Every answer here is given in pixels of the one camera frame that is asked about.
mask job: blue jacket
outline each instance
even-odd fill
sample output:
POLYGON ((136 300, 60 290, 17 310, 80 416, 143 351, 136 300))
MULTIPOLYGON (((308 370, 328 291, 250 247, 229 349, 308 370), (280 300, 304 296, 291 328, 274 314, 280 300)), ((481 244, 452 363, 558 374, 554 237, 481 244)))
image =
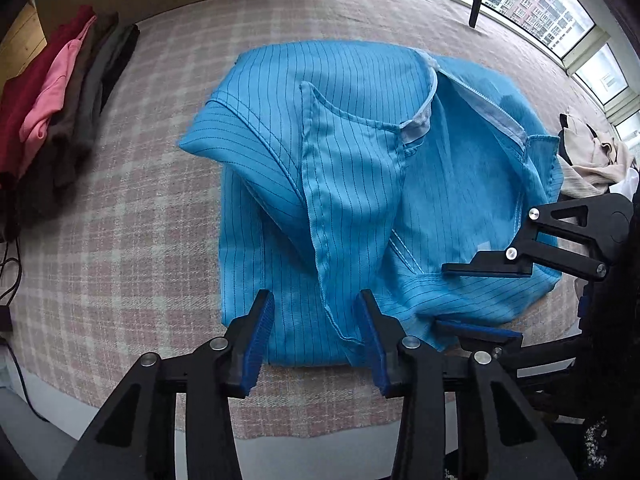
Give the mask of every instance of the blue jacket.
POLYGON ((270 289, 271 363, 363 364, 352 309, 363 288, 442 348, 435 318, 499 325, 560 277, 440 272, 505 249, 523 211, 562 184, 558 138, 507 78, 471 62, 359 41, 258 48, 180 147, 224 164, 223 322, 270 289))

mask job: red garment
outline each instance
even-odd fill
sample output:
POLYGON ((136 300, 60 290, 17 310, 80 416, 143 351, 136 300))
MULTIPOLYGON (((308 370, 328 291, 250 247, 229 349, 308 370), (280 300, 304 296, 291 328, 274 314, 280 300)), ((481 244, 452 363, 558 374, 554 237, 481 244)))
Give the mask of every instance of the red garment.
POLYGON ((47 46, 29 63, 19 76, 4 85, 0 101, 0 187, 10 189, 18 178, 23 145, 19 131, 44 83, 49 68, 62 48, 77 38, 94 16, 89 6, 81 6, 69 23, 60 25, 49 38, 47 46))

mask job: blue striped garment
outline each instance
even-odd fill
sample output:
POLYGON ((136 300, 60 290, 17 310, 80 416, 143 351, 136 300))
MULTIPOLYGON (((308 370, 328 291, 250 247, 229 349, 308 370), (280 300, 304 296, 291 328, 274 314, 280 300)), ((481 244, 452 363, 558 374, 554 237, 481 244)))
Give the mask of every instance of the blue striped garment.
MULTIPOLYGON (((268 361, 364 362, 352 311, 384 314, 437 348, 434 318, 495 326, 560 274, 444 277, 444 262, 505 249, 562 184, 558 139, 505 77, 462 60, 357 41, 239 57, 180 147, 224 164, 223 322, 273 292, 268 361)), ((548 243, 555 243, 547 237, 548 243)))

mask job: checkered fabric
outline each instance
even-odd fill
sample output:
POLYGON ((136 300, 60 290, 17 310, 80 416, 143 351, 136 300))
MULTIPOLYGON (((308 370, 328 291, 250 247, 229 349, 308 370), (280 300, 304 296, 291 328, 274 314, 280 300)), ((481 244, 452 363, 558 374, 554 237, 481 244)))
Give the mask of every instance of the checkered fabric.
MULTIPOLYGON (((18 359, 55 388, 100 406, 145 351, 189 352, 220 324, 220 167, 175 145, 246 50, 358 39, 469 59, 516 82, 549 131, 570 105, 607 127, 580 87, 516 34, 449 0, 210 0, 140 23, 140 40, 103 113, 75 200, 22 233, 24 277, 11 311, 18 359)), ((12 282, 6 273, 3 285, 12 282)), ((511 326, 529 343, 575 320, 573 280, 511 326)), ((236 435, 315 436, 398 420, 366 370, 263 367, 231 404, 236 435)))

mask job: gray garment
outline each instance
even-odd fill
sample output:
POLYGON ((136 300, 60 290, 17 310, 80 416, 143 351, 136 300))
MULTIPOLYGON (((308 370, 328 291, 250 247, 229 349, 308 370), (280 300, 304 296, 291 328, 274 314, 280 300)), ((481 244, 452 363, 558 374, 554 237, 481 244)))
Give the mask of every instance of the gray garment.
POLYGON ((122 47, 135 25, 118 24, 104 42, 82 82, 80 101, 76 112, 76 124, 71 135, 69 149, 56 162, 54 180, 56 187, 64 187, 76 179, 76 163, 94 146, 100 120, 102 102, 102 77, 118 59, 122 47))

